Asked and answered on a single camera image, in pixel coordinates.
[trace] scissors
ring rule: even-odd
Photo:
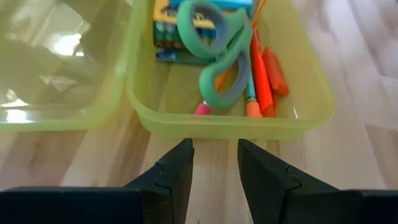
[[[216,39],[205,44],[198,35],[193,17],[201,13],[214,23]],[[207,0],[188,0],[181,3],[177,13],[177,28],[182,42],[196,57],[216,62],[205,67],[199,77],[200,93],[214,108],[231,106],[248,85],[251,74],[250,42],[253,29],[245,9],[225,15]],[[225,94],[215,88],[216,77],[227,71],[238,60],[239,71],[233,86]]]

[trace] school supplies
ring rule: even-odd
[[[179,5],[185,0],[170,0],[170,4]],[[245,8],[249,12],[253,7],[253,0],[210,0],[221,9],[241,9]]]
[[[261,118],[262,114],[260,111],[260,105],[257,102],[256,98],[256,90],[254,89],[254,81],[253,81],[253,74],[250,74],[250,79],[248,83],[248,87],[246,89],[246,116],[252,118]]]
[[[260,104],[260,111],[263,115],[269,114],[267,110],[272,109],[272,95],[266,65],[262,60],[261,46],[257,39],[257,30],[254,31],[251,41],[251,60],[256,96]]]
[[[192,20],[194,12],[208,17],[216,27],[216,39],[206,45],[198,35]],[[205,67],[199,77],[200,92],[211,107],[226,108],[231,106],[246,88],[251,71],[250,39],[253,29],[245,9],[225,15],[223,11],[209,1],[184,1],[177,13],[177,28],[182,42],[195,56],[213,60],[215,63]],[[215,78],[227,71],[235,60],[238,60],[239,71],[231,89],[220,95],[215,89]]]
[[[278,95],[287,96],[289,94],[289,86],[285,81],[284,72],[276,54],[269,47],[266,47],[262,53],[262,59],[266,63],[272,91],[275,91]]]
[[[203,14],[193,14],[193,23],[202,41],[211,44],[216,37],[213,23]],[[177,9],[170,7],[169,0],[156,0],[154,7],[154,44],[166,49],[184,49],[177,29]]]

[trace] plastic bin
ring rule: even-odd
[[[244,96],[230,110],[192,115],[201,101],[202,67],[157,63],[152,42],[154,0],[135,4],[134,25],[129,28],[127,95],[152,133],[179,138],[291,139],[333,116],[324,71],[289,0],[268,0],[259,24],[263,47],[270,46],[279,56],[290,86],[290,95],[280,99],[278,118],[245,117]]]
[[[0,3],[0,130],[86,129],[125,84],[125,0]]]

